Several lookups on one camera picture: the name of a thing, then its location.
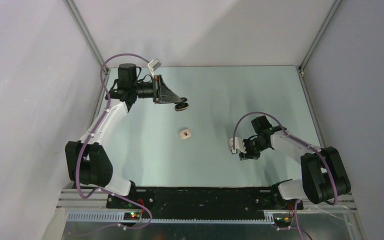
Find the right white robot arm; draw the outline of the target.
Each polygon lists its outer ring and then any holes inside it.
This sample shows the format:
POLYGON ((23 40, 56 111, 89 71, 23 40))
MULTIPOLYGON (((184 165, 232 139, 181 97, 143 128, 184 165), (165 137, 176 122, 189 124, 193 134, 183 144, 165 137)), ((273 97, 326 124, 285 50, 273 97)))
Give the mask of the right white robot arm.
POLYGON ((234 130, 229 140, 229 151, 240 160, 257 160, 265 150, 284 153, 300 165, 301 178, 274 185, 271 204, 284 209, 291 200, 309 200, 313 204, 335 206, 339 197, 351 191, 351 183, 339 151, 310 144, 291 134, 280 122, 272 125, 270 116, 262 112, 251 121, 255 134, 248 138, 237 136, 234 130))

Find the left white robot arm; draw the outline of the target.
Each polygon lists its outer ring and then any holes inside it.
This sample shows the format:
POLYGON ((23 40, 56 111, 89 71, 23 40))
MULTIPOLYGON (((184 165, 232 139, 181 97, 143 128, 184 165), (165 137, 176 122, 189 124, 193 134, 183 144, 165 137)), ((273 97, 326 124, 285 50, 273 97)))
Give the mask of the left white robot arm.
POLYGON ((134 182, 114 172, 113 161, 105 146, 116 126, 129 113, 137 99, 151 99, 155 104, 173 104, 179 112, 188 108, 186 97, 175 94, 164 82, 162 75, 152 75, 150 81, 139 79, 141 68, 134 63, 123 63, 117 68, 117 78, 105 96, 107 101, 100 117, 77 141, 65 146, 70 180, 86 186, 99 187, 119 195, 125 208, 133 208, 138 194, 131 190, 134 182))

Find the beige earbud charging case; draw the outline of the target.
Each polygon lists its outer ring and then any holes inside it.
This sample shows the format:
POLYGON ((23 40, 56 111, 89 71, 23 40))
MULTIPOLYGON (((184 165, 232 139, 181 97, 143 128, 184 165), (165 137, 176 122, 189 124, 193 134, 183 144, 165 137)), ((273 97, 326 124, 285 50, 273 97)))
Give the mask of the beige earbud charging case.
POLYGON ((179 136, 182 140, 186 140, 192 136, 192 132, 188 128, 185 128, 179 132, 179 136))

